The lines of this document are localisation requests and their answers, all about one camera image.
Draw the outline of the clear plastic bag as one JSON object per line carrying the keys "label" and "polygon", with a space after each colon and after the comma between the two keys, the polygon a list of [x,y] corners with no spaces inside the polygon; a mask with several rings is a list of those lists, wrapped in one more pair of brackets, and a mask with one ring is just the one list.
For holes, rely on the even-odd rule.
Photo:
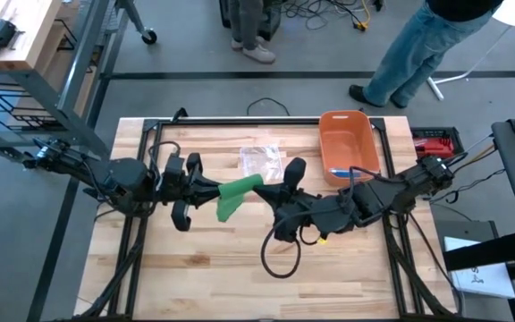
{"label": "clear plastic bag", "polygon": [[373,176],[373,175],[374,175],[374,173],[373,173],[373,172],[371,172],[371,171],[369,171],[369,170],[367,170],[367,169],[361,168],[361,167],[357,167],[357,166],[350,166],[350,167],[349,167],[349,168],[347,168],[347,169],[350,169],[350,170],[358,170],[359,172],[361,172],[361,176],[360,176],[360,177],[353,177],[352,175],[350,175],[349,177],[346,177],[346,178],[349,178],[349,179],[350,179],[350,178],[361,178],[361,177],[363,177],[363,176],[367,176],[367,175],[369,175],[369,176]]}
{"label": "clear plastic bag", "polygon": [[276,144],[240,149],[241,169],[245,176],[260,174],[263,181],[278,182],[283,178],[283,165]]}

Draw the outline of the white paper sheet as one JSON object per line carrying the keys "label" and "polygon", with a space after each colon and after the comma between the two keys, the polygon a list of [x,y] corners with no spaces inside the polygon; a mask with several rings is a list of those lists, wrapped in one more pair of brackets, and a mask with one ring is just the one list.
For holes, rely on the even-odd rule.
{"label": "white paper sheet", "polygon": [[515,299],[512,281],[503,263],[451,270],[450,274],[460,292]]}

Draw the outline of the wooden workbench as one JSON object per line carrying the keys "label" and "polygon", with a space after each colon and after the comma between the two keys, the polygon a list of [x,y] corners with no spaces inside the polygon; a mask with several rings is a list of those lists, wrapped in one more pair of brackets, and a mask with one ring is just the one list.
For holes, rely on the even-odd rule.
{"label": "wooden workbench", "polygon": [[100,157],[110,154],[95,134],[89,117],[92,92],[100,71],[94,56],[109,0],[91,0],[81,29],[74,21],[80,0],[0,0],[0,19],[22,31],[0,51],[0,82],[16,83],[31,94],[64,131],[10,131],[0,125],[0,156],[13,162],[35,139],[56,138],[87,148]]}

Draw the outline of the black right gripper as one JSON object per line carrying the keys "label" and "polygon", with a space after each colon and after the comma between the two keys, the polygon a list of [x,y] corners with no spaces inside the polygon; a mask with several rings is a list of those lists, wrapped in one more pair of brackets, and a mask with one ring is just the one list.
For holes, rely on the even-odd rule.
{"label": "black right gripper", "polygon": [[307,203],[311,195],[299,189],[305,175],[306,161],[295,157],[285,167],[283,180],[277,184],[255,185],[253,191],[274,211],[274,238],[282,242],[295,242],[297,231],[302,225],[308,226],[308,215],[302,212],[310,210]]}

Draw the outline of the black flat bar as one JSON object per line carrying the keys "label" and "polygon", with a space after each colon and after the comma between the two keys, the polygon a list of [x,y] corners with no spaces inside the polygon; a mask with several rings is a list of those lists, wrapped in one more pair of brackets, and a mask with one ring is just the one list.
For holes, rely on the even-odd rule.
{"label": "black flat bar", "polygon": [[515,233],[443,254],[449,271],[515,261]]}

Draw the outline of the grey caster wheel leg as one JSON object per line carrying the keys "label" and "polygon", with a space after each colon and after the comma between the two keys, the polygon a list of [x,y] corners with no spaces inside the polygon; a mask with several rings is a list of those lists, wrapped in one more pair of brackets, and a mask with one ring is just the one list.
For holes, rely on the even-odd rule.
{"label": "grey caster wheel leg", "polygon": [[122,8],[129,19],[133,23],[136,31],[141,35],[142,41],[147,45],[153,45],[157,41],[157,35],[152,29],[147,29],[140,18],[135,0],[116,0],[120,8]]}

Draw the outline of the red black tool case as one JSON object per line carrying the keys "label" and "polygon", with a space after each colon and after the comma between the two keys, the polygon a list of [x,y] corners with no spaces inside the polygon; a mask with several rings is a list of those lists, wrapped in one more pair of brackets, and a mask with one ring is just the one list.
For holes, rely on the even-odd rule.
{"label": "red black tool case", "polygon": [[464,151],[455,127],[413,127],[410,129],[418,157],[454,157]]}

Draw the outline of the green elastic bandage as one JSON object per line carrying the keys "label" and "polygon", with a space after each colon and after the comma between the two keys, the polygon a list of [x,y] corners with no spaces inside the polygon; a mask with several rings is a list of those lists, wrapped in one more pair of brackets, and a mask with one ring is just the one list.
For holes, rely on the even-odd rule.
{"label": "green elastic bandage", "polygon": [[231,215],[244,201],[244,195],[253,190],[257,185],[263,185],[263,177],[260,174],[252,174],[234,182],[220,184],[220,192],[217,201],[216,216],[219,222],[227,222]]}

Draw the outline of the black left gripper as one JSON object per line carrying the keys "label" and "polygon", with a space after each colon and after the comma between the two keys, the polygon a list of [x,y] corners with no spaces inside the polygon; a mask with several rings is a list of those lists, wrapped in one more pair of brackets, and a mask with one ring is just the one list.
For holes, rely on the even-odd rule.
{"label": "black left gripper", "polygon": [[196,208],[220,197],[220,191],[209,190],[217,190],[221,183],[207,179],[202,171],[199,153],[191,153],[187,159],[177,153],[172,153],[168,157],[163,172],[163,204],[173,204],[171,218],[178,231],[187,232],[190,229],[191,219],[187,213],[194,187],[196,191],[202,191],[195,193]]}

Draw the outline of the black aluminium rig frame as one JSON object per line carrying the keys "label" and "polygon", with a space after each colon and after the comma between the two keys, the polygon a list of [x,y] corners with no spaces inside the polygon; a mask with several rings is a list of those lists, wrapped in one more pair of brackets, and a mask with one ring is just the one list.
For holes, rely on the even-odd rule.
{"label": "black aluminium rig frame", "polygon": [[[274,145],[283,164],[305,159],[302,187],[334,193],[325,182],[317,119],[295,117],[191,118],[166,124],[158,133],[161,154],[175,145],[198,152],[207,177],[229,182],[244,175],[243,148]],[[137,320],[395,320],[399,307],[384,226],[375,223],[332,235],[301,248],[271,241],[266,260],[259,250],[273,214],[250,193],[225,223],[209,202],[191,211],[192,227],[178,232],[169,207],[148,220],[138,285],[123,283],[119,313]]]}

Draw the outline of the person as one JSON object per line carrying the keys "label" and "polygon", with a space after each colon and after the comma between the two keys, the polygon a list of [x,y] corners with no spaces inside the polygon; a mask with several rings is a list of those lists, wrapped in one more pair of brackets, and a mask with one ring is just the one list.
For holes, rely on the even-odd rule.
{"label": "person", "polygon": [[275,54],[264,47],[265,40],[258,35],[263,12],[263,0],[228,0],[234,51],[261,64],[273,64]]}
{"label": "person", "polygon": [[405,108],[445,54],[481,30],[503,0],[424,0],[392,42],[366,86],[351,85],[354,100]]}

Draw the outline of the orange plastic bin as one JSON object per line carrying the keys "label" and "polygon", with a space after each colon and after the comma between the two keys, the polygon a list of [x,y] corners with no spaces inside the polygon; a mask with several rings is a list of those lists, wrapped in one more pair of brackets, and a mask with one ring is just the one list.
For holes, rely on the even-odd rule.
{"label": "orange plastic bin", "polygon": [[318,124],[325,181],[334,187],[349,185],[349,178],[336,178],[330,168],[357,166],[380,173],[380,163],[372,125],[360,111],[331,111],[321,115]]}

